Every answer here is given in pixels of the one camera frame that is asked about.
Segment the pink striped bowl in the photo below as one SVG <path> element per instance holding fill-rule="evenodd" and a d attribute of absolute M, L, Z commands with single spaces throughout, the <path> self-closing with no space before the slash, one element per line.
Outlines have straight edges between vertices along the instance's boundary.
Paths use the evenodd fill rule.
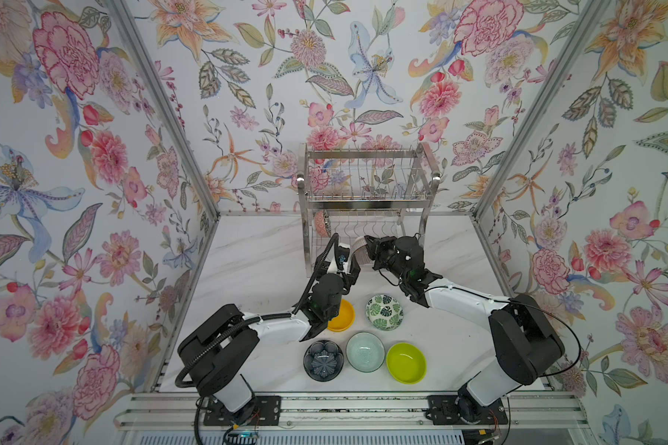
<path fill-rule="evenodd" d="M 354 267 L 366 269 L 371 268 L 373 261 L 369 258 L 369 252 L 367 251 L 367 239 L 365 237 L 358 237 L 354 240 L 351 245 L 351 255 L 350 255 L 350 271 L 354 270 Z"/>

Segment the yellow bowl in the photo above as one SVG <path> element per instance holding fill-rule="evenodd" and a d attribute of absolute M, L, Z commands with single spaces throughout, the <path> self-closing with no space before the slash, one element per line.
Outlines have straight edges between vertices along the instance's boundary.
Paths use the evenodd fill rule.
<path fill-rule="evenodd" d="M 356 310 L 351 302 L 342 299 L 339 314 L 328 322 L 328 331 L 341 333 L 348 330 L 356 320 Z"/>

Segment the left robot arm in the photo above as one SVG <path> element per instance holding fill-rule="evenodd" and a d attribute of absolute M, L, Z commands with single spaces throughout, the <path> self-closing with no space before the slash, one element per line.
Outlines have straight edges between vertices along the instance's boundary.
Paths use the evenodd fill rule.
<path fill-rule="evenodd" d="M 174 385 L 196 389 L 235 415 L 251 406 L 254 392 L 240 369 L 266 340 L 276 344 L 313 339 L 328 329 L 341 311 L 341 301 L 358 280 L 361 268 L 351 248 L 334 235 L 317 257 L 297 302 L 281 313 L 246 315 L 226 304 L 183 340 L 177 348 L 183 368 Z"/>

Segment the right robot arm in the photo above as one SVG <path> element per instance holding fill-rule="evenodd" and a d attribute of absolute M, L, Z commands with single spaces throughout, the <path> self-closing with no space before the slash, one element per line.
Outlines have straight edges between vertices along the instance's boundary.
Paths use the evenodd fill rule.
<path fill-rule="evenodd" d="M 452 313 L 490 333 L 495 361 L 456 392 L 461 417 L 477 415 L 508 393 L 531 385 L 564 356 L 565 346 L 549 322 L 552 315 L 532 297 L 494 297 L 430 271 L 415 237 L 366 235 L 363 241 L 373 269 L 392 274 L 412 302 Z"/>

